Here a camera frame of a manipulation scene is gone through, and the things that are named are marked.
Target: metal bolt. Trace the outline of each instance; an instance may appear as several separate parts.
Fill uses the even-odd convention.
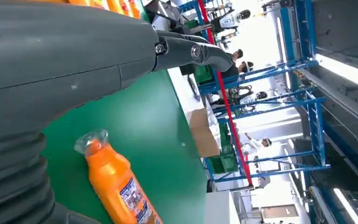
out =
[[[164,50],[165,50],[164,45],[162,45],[162,44],[157,44],[157,45],[156,45],[156,53],[157,53],[157,54],[163,53]]]
[[[199,45],[193,45],[192,48],[190,49],[190,56],[194,59],[197,60],[201,55],[201,47]]]

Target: blue metal rack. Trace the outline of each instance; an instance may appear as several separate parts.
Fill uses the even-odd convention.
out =
[[[278,163],[288,163],[285,161],[280,161],[279,159],[288,158],[288,157],[298,157],[298,156],[313,156],[318,165],[311,166],[311,165],[304,165],[304,164],[295,164],[293,165],[297,168],[295,169],[289,169],[289,170],[278,170],[278,171],[270,171],[270,172],[261,172],[257,174],[251,174],[251,177],[263,177],[263,176],[271,176],[271,175],[281,175],[286,173],[293,173],[293,172],[308,172],[313,170],[320,170],[320,169],[326,169],[330,168],[330,165],[326,164],[325,159],[325,152],[324,152],[324,134],[323,134],[323,124],[322,124],[322,107],[321,103],[325,101],[325,98],[316,98],[312,95],[311,91],[315,90],[315,88],[307,88],[307,89],[301,89],[297,90],[295,92],[283,94],[277,97],[267,98],[260,101],[255,101],[249,104],[243,104],[243,105],[234,105],[232,108],[238,108],[238,107],[245,107],[249,105],[257,105],[257,104],[264,104],[264,103],[271,103],[271,104],[279,104],[279,106],[263,110],[263,111],[256,111],[256,112],[250,112],[245,113],[240,116],[234,117],[234,119],[241,119],[244,117],[250,117],[257,114],[263,114],[268,113],[272,111],[282,110],[290,107],[295,106],[303,106],[304,108],[308,108],[309,111],[309,121],[310,121],[310,130],[311,130],[311,142],[312,142],[312,149],[307,152],[301,152],[301,153],[295,153],[295,154],[289,154],[289,155],[283,155],[283,156],[275,156],[271,158],[262,158],[254,161],[247,161],[247,164],[250,163],[256,163],[256,162],[263,162],[263,161],[275,161]],[[297,96],[299,100],[296,100],[295,98],[291,98],[293,101],[286,101],[286,102],[276,102],[277,99],[280,98],[288,98],[288,97],[294,97]],[[227,119],[219,119],[219,123],[226,123]],[[235,176],[235,177],[221,177],[219,179],[216,179],[216,182],[225,182],[225,181],[235,181],[235,180],[241,180],[245,179],[245,175]]]
[[[211,2],[212,0],[204,0],[204,4]],[[301,153],[295,153],[295,154],[289,154],[285,156],[276,156],[271,158],[262,158],[258,160],[253,161],[246,161],[245,164],[242,164],[239,162],[239,176],[234,177],[228,177],[232,173],[227,173],[223,175],[220,178],[216,178],[215,174],[212,172],[211,164],[208,160],[206,160],[207,169],[210,175],[210,179],[214,180],[215,182],[225,182],[225,181],[235,181],[235,180],[241,180],[246,179],[249,177],[245,175],[245,166],[249,169],[249,164],[251,163],[257,163],[257,162],[263,162],[263,161],[275,161],[278,163],[289,163],[285,161],[281,161],[279,159],[288,158],[288,157],[298,157],[298,156],[313,156],[316,161],[316,166],[310,166],[310,165],[304,165],[304,164],[293,164],[294,169],[289,170],[276,170],[276,171],[268,171],[268,172],[260,172],[256,174],[250,174],[250,178],[255,177],[263,177],[263,176],[270,176],[270,175],[281,175],[281,174],[287,174],[287,173],[293,173],[293,172],[308,172],[313,170],[320,170],[320,169],[326,169],[329,168],[330,165],[326,164],[325,159],[325,152],[324,152],[324,133],[323,133],[323,118],[322,118],[322,109],[321,109],[321,103],[325,100],[325,98],[316,98],[312,95],[312,91],[314,88],[308,88],[308,89],[298,89],[298,81],[297,77],[293,73],[293,71],[301,69],[301,68],[308,68],[311,66],[315,66],[318,63],[314,60],[315,52],[316,52],[316,44],[315,44],[315,29],[313,24],[313,17],[312,17],[312,4],[311,0],[296,0],[295,1],[295,10],[296,10],[296,22],[297,22],[297,29],[298,33],[300,34],[300,38],[298,39],[300,43],[301,48],[301,56],[296,57],[294,53],[293,48],[293,41],[292,41],[292,29],[290,25],[290,11],[287,8],[281,9],[281,21],[282,21],[282,28],[283,28],[283,35],[284,35],[284,42],[285,42],[285,49],[287,62],[280,63],[275,66],[270,66],[264,69],[251,71],[245,74],[241,74],[238,76],[233,77],[227,77],[223,79],[224,88],[234,88],[240,84],[253,82],[259,79],[273,77],[282,73],[288,72],[291,76],[291,90],[293,92],[289,92],[280,96],[267,98],[259,101],[255,101],[252,103],[247,103],[243,105],[230,105],[230,109],[240,109],[247,106],[254,106],[257,104],[276,104],[276,107],[263,110],[263,111],[255,111],[255,112],[246,112],[242,115],[236,116],[233,119],[241,119],[244,117],[254,116],[257,114],[262,113],[268,113],[272,111],[282,110],[289,107],[295,107],[295,106],[303,106],[308,114],[309,114],[309,124],[310,124],[310,132],[311,132],[311,142],[312,142],[312,149],[307,152],[301,152]],[[190,1],[184,5],[179,6],[182,12],[189,11],[191,9],[195,9],[200,25],[204,24],[204,20],[202,18],[198,1],[193,0]],[[219,88],[218,79],[215,75],[215,82],[204,84],[199,86],[200,94],[201,95],[207,95],[210,93],[216,93]],[[290,100],[286,102],[277,102],[276,100],[280,98],[290,98]],[[215,110],[215,112],[224,112],[225,109],[219,109]],[[220,123],[226,123],[227,119],[219,119]],[[229,128],[231,133],[235,130],[235,127],[230,125]],[[236,156],[239,157],[238,153],[241,153],[241,150],[235,150]]]

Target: fluorescent light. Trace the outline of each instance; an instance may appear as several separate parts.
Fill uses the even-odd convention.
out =
[[[286,76],[286,87],[287,87],[288,89],[291,89],[291,83],[290,83],[289,72],[286,72],[286,73],[285,73],[285,76]]]
[[[334,188],[334,193],[336,193],[337,197],[341,201],[342,205],[345,207],[346,211],[351,216],[352,220],[355,222],[355,224],[358,224],[358,216],[356,212],[353,210],[349,202],[346,200],[345,196],[342,194],[340,189]]]
[[[310,206],[308,205],[308,202],[305,203],[305,210],[307,211],[307,213],[310,212]]]
[[[284,135],[284,136],[280,136],[280,137],[276,137],[276,138],[271,138],[271,141],[280,141],[280,140],[284,140],[284,139],[292,139],[292,138],[297,138],[297,137],[301,137],[303,136],[303,133],[297,133],[297,134],[291,134],[291,135]]]
[[[283,32],[282,32],[282,24],[281,24],[281,18],[276,19],[276,23],[278,24],[278,34],[279,34],[279,40],[281,42],[281,50],[282,50],[282,57],[283,62],[287,61],[286,58],[286,49],[285,49],[285,42],[283,41]]]
[[[273,123],[273,124],[268,124],[268,125],[262,125],[262,126],[256,126],[256,127],[248,128],[248,129],[245,129],[244,131],[241,131],[241,133],[256,132],[256,131],[260,131],[260,130],[264,130],[264,129],[269,129],[269,128],[273,128],[273,127],[279,127],[279,126],[284,126],[284,125],[289,125],[289,124],[294,124],[294,123],[299,123],[299,122],[301,122],[301,119],[277,122],[277,123]]]
[[[305,191],[305,190],[306,190],[306,186],[305,186],[304,171],[301,171],[300,174],[301,174],[301,185],[302,185],[302,187],[303,187],[303,191]]]
[[[294,149],[294,143],[293,143],[293,140],[292,139],[289,139],[289,145],[292,149]]]
[[[303,206],[304,205],[303,199],[300,197],[300,192],[298,192],[298,189],[297,189],[296,185],[294,184],[294,180],[290,174],[289,174],[289,178],[290,178],[291,184],[294,188],[294,191],[296,192],[298,201],[300,202],[301,206]]]
[[[283,149],[284,149],[284,151],[285,151],[285,154],[286,154],[286,155],[289,155],[288,150],[287,150],[286,148],[283,148]],[[295,169],[296,167],[294,166],[293,161],[291,160],[290,157],[288,157],[288,160],[289,160],[289,162],[290,162],[291,168],[292,168],[292,169]],[[298,172],[297,172],[297,171],[294,172],[294,175],[296,176],[297,179],[299,178],[299,175],[298,175]]]
[[[336,73],[337,75],[358,84],[358,69],[334,59],[316,54],[316,60],[322,67]]]

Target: green table surface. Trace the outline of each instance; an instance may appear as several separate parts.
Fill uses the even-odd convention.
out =
[[[96,129],[124,155],[165,224],[203,223],[206,175],[166,71],[145,75],[131,87],[64,114],[43,132],[43,155],[56,200],[103,224],[111,220],[88,180],[75,141]]]

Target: robotic arm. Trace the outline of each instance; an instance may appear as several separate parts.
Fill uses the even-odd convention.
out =
[[[94,7],[0,3],[0,224],[96,223],[55,203],[41,130],[150,71],[231,66],[205,39]]]

